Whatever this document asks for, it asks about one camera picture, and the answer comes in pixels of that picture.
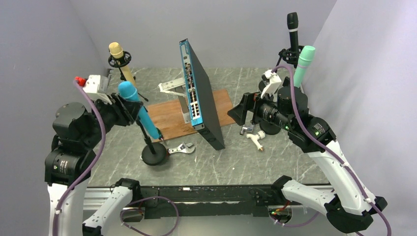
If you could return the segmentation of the black round-base mic stand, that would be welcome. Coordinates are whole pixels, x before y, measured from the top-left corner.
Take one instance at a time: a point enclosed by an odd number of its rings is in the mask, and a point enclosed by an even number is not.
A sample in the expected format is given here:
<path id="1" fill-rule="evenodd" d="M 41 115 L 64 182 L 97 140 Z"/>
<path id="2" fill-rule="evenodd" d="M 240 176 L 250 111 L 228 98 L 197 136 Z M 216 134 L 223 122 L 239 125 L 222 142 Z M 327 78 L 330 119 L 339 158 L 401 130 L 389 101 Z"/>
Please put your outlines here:
<path id="1" fill-rule="evenodd" d="M 140 119 L 137 118 L 136 123 L 139 125 L 146 146 L 142 150 L 141 159 L 142 161 L 149 166 L 157 166 L 163 164 L 168 157 L 168 150 L 162 143 L 152 142 L 150 136 L 147 134 L 146 129 L 143 124 L 140 122 Z"/>

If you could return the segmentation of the blue microphone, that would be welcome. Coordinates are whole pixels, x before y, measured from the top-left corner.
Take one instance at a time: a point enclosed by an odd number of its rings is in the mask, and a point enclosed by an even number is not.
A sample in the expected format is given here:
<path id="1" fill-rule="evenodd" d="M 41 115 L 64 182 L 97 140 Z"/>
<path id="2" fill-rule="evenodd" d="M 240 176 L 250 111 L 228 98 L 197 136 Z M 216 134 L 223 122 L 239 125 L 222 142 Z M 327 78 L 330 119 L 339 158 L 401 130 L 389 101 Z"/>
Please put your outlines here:
<path id="1" fill-rule="evenodd" d="M 139 98 L 136 87 L 129 81 L 123 81 L 118 85 L 118 92 L 119 92 L 120 97 L 122 97 L 124 100 L 129 101 L 129 102 L 134 102 L 136 105 L 139 105 L 137 119 L 145 128 L 147 133 L 153 139 L 162 139 L 163 138 L 162 133 L 154 125 L 153 121 L 149 117 L 146 107 L 143 105 L 143 103 L 141 102 Z"/>

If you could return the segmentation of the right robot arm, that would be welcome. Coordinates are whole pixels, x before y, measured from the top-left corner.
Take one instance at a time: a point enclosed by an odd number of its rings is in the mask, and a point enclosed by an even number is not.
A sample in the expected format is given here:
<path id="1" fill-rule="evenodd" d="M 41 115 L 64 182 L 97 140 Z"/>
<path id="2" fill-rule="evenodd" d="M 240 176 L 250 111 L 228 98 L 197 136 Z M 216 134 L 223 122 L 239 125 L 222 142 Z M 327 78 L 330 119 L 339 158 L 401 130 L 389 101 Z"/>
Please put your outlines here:
<path id="1" fill-rule="evenodd" d="M 333 187 L 333 192 L 326 193 L 281 176 L 271 186 L 275 203 L 290 201 L 312 208 L 346 234 L 366 230 L 373 223 L 372 216 L 387 206 L 387 201 L 372 194 L 349 166 L 328 123 L 309 113 L 308 98 L 299 88 L 280 88 L 276 102 L 261 98 L 259 92 L 247 92 L 228 111 L 228 116 L 243 125 L 248 112 L 252 112 L 252 122 L 259 124 L 263 131 L 285 130 L 293 144 L 314 160 Z"/>

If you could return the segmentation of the black stand of green microphone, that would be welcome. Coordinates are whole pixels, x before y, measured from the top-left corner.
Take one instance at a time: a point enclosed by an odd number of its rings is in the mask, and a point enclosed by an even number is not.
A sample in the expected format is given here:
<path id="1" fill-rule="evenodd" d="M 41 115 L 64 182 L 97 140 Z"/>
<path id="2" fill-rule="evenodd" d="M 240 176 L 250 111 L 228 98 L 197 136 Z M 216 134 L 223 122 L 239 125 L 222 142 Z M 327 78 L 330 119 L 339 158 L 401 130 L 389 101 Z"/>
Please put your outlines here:
<path id="1" fill-rule="evenodd" d="M 260 90 L 260 91 L 263 91 L 264 90 L 264 88 L 267 86 L 269 84 L 269 79 L 262 79 L 261 81 L 259 81 L 259 83 L 258 83 L 258 89 Z M 290 78 L 289 78 L 289 76 L 286 76 L 285 78 L 284 78 L 284 82 L 283 82 L 283 86 L 285 87 L 285 86 L 288 86 L 290 84 Z M 270 124 L 270 123 L 267 123 L 266 121 L 261 121 L 260 123 L 259 123 L 259 126 L 260 126 L 260 129 L 261 130 L 263 130 L 267 135 L 276 135 L 276 134 L 278 134 L 279 132 L 280 132 L 280 130 L 281 130 L 281 128 L 280 127 L 278 127 L 278 126 L 276 126 L 276 125 L 273 125 L 273 124 Z"/>

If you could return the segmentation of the mint green microphone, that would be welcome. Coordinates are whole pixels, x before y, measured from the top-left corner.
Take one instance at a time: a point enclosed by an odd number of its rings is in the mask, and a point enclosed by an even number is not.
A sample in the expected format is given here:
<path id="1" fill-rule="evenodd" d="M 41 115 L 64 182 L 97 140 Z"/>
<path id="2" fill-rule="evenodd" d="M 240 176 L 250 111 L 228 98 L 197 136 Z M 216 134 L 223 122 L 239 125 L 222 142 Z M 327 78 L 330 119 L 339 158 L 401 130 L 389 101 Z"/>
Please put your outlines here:
<path id="1" fill-rule="evenodd" d="M 300 87 L 304 76 L 306 74 L 306 71 L 310 64 L 312 63 L 314 57 L 315 57 L 316 48 L 314 46 L 304 46 L 302 49 L 299 58 L 297 67 L 293 76 L 293 82 L 295 87 Z"/>

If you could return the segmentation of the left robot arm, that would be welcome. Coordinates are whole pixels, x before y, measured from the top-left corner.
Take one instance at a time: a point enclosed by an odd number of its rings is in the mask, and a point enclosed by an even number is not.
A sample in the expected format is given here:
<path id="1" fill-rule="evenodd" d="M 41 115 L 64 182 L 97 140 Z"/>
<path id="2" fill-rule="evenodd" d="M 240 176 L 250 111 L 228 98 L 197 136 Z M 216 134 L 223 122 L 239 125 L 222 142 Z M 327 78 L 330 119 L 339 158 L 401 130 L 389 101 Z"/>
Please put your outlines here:
<path id="1" fill-rule="evenodd" d="M 88 111 L 83 104 L 72 102 L 56 112 L 55 136 L 45 159 L 51 236 L 103 236 L 122 209 L 136 206 L 143 196 L 137 180 L 121 178 L 104 204 L 83 219 L 90 165 L 97 158 L 94 147 L 112 127 L 133 124 L 143 104 L 111 94 L 109 103 L 98 99 L 91 105 Z"/>

